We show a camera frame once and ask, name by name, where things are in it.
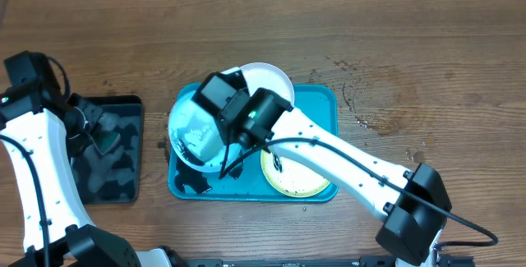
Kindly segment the light blue plate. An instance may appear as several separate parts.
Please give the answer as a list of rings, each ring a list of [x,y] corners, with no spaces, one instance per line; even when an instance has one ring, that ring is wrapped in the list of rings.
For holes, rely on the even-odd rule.
[[[177,157],[202,173],[218,173],[226,146],[214,118],[192,100],[194,90],[180,94],[168,117],[168,137]]]

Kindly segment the green scouring sponge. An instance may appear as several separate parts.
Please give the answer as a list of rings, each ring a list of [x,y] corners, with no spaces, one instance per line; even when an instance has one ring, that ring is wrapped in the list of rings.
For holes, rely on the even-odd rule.
[[[93,139],[99,154],[105,155],[118,145],[120,134],[115,131],[97,131]]]

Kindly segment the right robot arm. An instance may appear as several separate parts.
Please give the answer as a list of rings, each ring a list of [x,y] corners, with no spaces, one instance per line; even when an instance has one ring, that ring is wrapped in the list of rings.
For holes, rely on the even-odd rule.
[[[353,195],[383,225],[376,241],[399,266],[433,266],[451,210],[439,173],[378,159],[316,125],[293,102],[288,77],[214,72],[193,101],[215,120],[225,144],[290,159]]]

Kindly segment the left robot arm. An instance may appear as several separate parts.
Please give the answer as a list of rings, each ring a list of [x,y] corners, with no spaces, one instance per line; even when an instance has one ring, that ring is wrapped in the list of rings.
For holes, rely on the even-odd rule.
[[[97,228],[79,197],[68,144],[89,126],[85,114],[67,100],[56,61],[24,51],[5,59],[12,83],[1,95],[1,142],[5,146],[25,218],[24,256],[16,266],[179,266],[166,246],[135,251],[124,238]]]

